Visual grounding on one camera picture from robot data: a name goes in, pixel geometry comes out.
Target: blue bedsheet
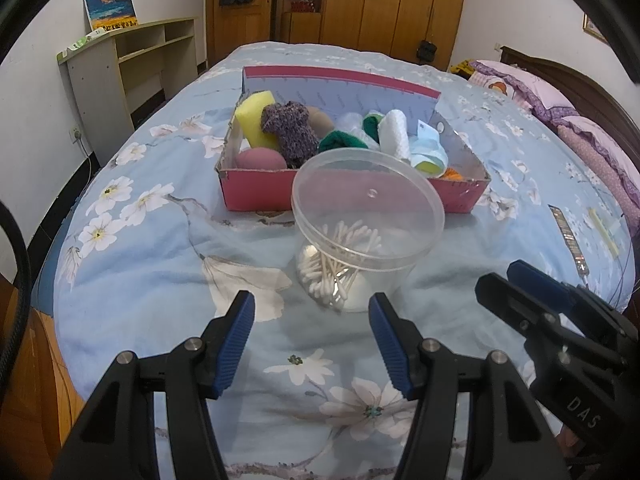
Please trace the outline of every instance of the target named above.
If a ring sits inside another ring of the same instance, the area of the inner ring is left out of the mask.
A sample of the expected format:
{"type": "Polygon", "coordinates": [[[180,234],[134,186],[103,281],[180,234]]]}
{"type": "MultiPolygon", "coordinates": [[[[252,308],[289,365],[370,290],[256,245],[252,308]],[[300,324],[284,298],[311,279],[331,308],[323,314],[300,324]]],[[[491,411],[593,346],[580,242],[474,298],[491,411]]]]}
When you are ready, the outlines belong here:
{"type": "MultiPolygon", "coordinates": [[[[622,214],[599,179],[549,129],[493,91],[427,66],[332,46],[259,43],[236,50],[150,118],[95,178],[72,219],[54,290],[56,335],[87,397],[123,349],[167,352],[224,314],[240,288],[257,322],[234,384],[210,404],[232,478],[389,478],[414,410],[389,383],[366,314],[321,310],[296,281],[291,214],[233,214],[214,170],[245,65],[301,64],[378,73],[440,90],[436,108],[492,176],[469,215],[393,297],[401,315],[453,351],[505,350],[530,379],[523,339],[479,306],[479,276],[522,258],[582,284],[548,205],[571,225],[587,283],[622,309],[634,283],[626,226],[613,258],[588,216],[622,214]]],[[[163,397],[156,395],[163,478],[172,478],[163,397]]],[[[464,410],[465,399],[461,400],[464,410]]],[[[465,425],[451,476],[459,474],[465,425]]]]}

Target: plastic container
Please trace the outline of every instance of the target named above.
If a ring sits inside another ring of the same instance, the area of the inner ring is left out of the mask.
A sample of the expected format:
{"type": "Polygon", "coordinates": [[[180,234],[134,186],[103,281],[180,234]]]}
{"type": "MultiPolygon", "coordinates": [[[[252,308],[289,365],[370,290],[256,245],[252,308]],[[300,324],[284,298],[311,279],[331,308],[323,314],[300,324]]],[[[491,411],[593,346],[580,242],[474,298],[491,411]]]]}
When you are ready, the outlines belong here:
{"type": "Polygon", "coordinates": [[[308,160],[291,201],[298,279],[318,303],[348,312],[395,291],[444,228],[442,201],[420,171],[360,148],[308,160]]]}

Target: framed picture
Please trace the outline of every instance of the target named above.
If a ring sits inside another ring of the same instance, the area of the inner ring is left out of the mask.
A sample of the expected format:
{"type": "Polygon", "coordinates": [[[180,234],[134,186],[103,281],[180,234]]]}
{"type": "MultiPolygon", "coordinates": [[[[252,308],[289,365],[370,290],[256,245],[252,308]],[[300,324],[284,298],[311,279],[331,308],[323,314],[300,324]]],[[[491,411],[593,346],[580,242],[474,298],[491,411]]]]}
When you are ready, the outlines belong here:
{"type": "Polygon", "coordinates": [[[138,24],[131,0],[84,0],[84,8],[91,30],[103,27],[109,31],[138,24]]]}
{"type": "Polygon", "coordinates": [[[591,34],[594,38],[598,38],[603,43],[607,43],[607,40],[598,30],[598,27],[595,26],[590,17],[586,14],[584,15],[584,19],[582,20],[582,30],[587,34],[591,34]]]}

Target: power outlet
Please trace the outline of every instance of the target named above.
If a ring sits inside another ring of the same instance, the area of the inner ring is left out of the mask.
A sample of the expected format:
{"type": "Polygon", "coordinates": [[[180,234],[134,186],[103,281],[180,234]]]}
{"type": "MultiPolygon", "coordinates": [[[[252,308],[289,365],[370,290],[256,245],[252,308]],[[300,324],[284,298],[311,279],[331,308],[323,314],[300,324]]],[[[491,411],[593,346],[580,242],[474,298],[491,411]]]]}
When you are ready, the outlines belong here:
{"type": "Polygon", "coordinates": [[[73,127],[69,128],[69,137],[71,137],[71,142],[78,142],[78,140],[82,139],[80,126],[75,124],[73,127]]]}

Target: white wall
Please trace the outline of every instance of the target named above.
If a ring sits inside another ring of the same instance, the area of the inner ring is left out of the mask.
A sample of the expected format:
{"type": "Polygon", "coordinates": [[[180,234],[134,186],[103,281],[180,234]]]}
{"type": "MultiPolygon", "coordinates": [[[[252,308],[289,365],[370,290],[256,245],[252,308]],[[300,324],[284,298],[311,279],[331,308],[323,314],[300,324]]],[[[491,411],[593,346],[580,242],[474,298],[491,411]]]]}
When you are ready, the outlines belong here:
{"type": "MultiPolygon", "coordinates": [[[[205,60],[203,0],[133,0],[133,5],[141,23],[197,16],[196,56],[198,63],[205,60]]],[[[88,31],[82,0],[51,0],[0,65],[0,200],[27,244],[85,158],[68,134],[79,123],[78,112],[56,54],[88,31]]],[[[2,234],[0,272],[10,280],[15,275],[2,234]]]]}
{"type": "Polygon", "coordinates": [[[609,45],[582,30],[573,0],[465,0],[451,63],[500,60],[495,43],[560,62],[591,77],[640,124],[640,88],[609,45]]]}

